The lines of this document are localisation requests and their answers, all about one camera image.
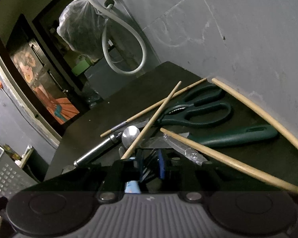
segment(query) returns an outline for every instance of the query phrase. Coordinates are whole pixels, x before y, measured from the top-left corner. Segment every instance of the green knife handle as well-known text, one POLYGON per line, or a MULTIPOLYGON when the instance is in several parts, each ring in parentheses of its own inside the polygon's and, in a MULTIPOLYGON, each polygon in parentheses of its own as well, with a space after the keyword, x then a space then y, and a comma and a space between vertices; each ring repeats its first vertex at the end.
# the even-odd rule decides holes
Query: green knife handle
POLYGON ((224 148, 260 140, 268 140, 276 137, 277 135, 278 132, 274 127, 269 124, 265 124, 206 137, 195 137, 194 135, 190 134, 188 139, 209 148, 224 148))

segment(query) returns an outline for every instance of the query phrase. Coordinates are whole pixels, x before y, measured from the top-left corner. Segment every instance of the clear plastic bag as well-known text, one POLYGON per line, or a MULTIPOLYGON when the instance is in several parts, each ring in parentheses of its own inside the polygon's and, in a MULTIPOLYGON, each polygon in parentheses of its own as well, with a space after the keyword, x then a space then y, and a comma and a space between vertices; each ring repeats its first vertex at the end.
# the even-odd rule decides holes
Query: clear plastic bag
POLYGON ((103 57, 105 17, 88 0, 74 0, 62 12, 57 33, 73 51, 97 60, 103 57))
POLYGON ((94 108, 98 103, 103 101, 102 97, 97 93, 96 90, 93 89, 88 81, 84 84, 82 89, 82 97, 90 109, 94 108))

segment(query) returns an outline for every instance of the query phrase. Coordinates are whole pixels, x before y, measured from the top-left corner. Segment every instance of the gray wall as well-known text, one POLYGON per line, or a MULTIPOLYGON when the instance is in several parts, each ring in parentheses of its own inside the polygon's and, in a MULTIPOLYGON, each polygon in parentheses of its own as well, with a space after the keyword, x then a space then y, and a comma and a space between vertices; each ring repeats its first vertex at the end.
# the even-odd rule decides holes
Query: gray wall
MULTIPOLYGON (((103 5, 106 0, 97 1, 103 5)), ((140 26, 132 18, 132 15, 128 11, 128 8, 126 8, 124 1, 115 0, 115 6, 113 7, 112 11, 116 13, 125 22, 127 22, 130 26, 132 26, 136 31, 138 31, 138 33, 140 33, 144 42, 146 43, 147 61, 142 70, 139 71, 136 74, 136 76, 138 77, 144 74, 145 72, 152 70, 154 67, 158 66, 161 63, 160 60, 158 59, 156 53, 154 53, 154 50, 152 49, 146 35, 141 32, 140 26)), ((111 41, 115 44, 116 48, 119 48, 120 53, 124 54, 125 58, 132 58, 132 60, 130 61, 134 64, 131 66, 131 68, 135 69, 141 63, 142 60, 142 50, 137 39, 120 24, 111 20, 108 23, 107 34, 108 36, 112 36, 111 41)))
MULTIPOLYGON (((26 112, 22 108, 19 110, 26 116, 26 112)), ((33 166, 32 171, 39 178, 44 177, 56 150, 27 123, 12 101, 1 90, 0 144, 8 144, 20 155, 25 152, 28 144, 32 145, 36 151, 31 155, 29 164, 33 166)))
POLYGON ((298 0, 123 1, 162 62, 230 84, 298 137, 298 0))

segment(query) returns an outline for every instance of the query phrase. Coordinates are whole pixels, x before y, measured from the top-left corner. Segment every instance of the metal spoon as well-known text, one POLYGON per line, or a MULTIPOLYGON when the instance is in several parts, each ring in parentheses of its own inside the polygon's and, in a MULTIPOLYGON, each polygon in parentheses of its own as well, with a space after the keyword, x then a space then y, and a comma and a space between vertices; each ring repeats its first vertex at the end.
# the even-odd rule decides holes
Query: metal spoon
POLYGON ((123 146, 120 146, 118 152, 119 152, 119 157, 122 158, 126 150, 123 146))
POLYGON ((140 130, 136 126, 128 126, 124 131, 123 135, 121 137, 121 141, 125 147, 125 149, 128 149, 130 145, 134 142, 134 140, 138 137, 140 134, 140 130))

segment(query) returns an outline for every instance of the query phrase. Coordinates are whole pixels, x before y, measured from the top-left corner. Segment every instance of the knife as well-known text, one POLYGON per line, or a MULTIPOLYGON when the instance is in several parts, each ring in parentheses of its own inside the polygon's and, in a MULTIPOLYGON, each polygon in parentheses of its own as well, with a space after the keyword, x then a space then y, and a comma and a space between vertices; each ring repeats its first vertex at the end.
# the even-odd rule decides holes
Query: knife
MULTIPOLYGON (((224 148, 236 145, 268 140, 276 137, 278 132, 269 124, 235 129, 221 134, 198 137, 189 132, 179 134, 209 148, 224 148)), ((163 137, 153 137, 140 143, 141 149, 170 149, 163 137)))

